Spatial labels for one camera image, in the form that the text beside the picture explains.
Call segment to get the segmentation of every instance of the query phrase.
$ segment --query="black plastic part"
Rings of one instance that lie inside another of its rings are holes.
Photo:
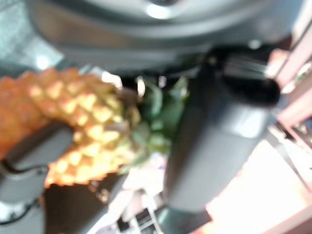
[[[44,234],[44,212],[36,201],[19,220],[0,225],[0,234]]]
[[[108,205],[84,185],[52,185],[44,196],[46,234],[86,234],[108,211]]]
[[[138,22],[76,0],[26,2],[34,27],[69,60],[135,76],[188,70],[216,46],[279,42],[291,32],[302,0],[251,1],[184,23]]]
[[[189,234],[212,220],[206,210],[187,213],[162,207],[155,211],[155,215],[165,234]]]
[[[54,121],[18,143],[5,157],[16,171],[46,166],[56,161],[73,141],[73,130],[61,121]]]
[[[279,100],[272,79],[216,73],[204,66],[190,87],[166,168],[165,198],[181,211],[201,211],[234,178],[272,122],[270,110]]]

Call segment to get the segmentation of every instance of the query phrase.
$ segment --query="pineapple leaf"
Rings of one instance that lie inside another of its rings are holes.
[[[169,91],[169,94],[175,98],[182,100],[187,96],[188,80],[186,77],[180,77],[175,83],[173,88]]]
[[[149,137],[150,137],[150,127],[148,126],[146,122],[140,123],[132,131],[132,139],[138,145],[141,145],[141,146],[146,145]]]
[[[146,150],[143,149],[138,153],[138,157],[135,158],[131,163],[123,165],[120,169],[119,169],[119,174],[126,174],[130,171],[131,168],[133,167],[137,167],[139,165],[142,165],[143,163],[145,163],[146,161],[148,161],[150,158],[150,153]]]
[[[150,80],[144,80],[146,91],[143,100],[142,113],[147,119],[152,119],[159,115],[163,102],[161,89]]]

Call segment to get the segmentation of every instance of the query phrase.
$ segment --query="black cylindrical object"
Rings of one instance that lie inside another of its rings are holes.
[[[164,194],[170,207],[199,212],[227,186],[266,132],[279,94],[272,79],[202,69],[168,161]]]

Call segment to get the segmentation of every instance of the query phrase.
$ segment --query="yellow pineapple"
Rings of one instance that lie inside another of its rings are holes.
[[[125,104],[120,90],[77,69],[0,80],[0,160],[22,138],[53,119],[74,130],[73,145],[49,165],[46,187],[86,184],[117,172],[136,157],[130,132],[140,121],[134,105]]]

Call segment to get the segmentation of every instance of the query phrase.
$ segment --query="pineapple skin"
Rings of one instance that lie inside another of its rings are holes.
[[[0,160],[21,139],[54,119],[73,127],[73,144],[49,165],[46,187],[101,180],[136,156],[130,137],[134,121],[126,115],[126,105],[114,85],[95,75],[49,68],[18,79],[3,77],[0,98]]]

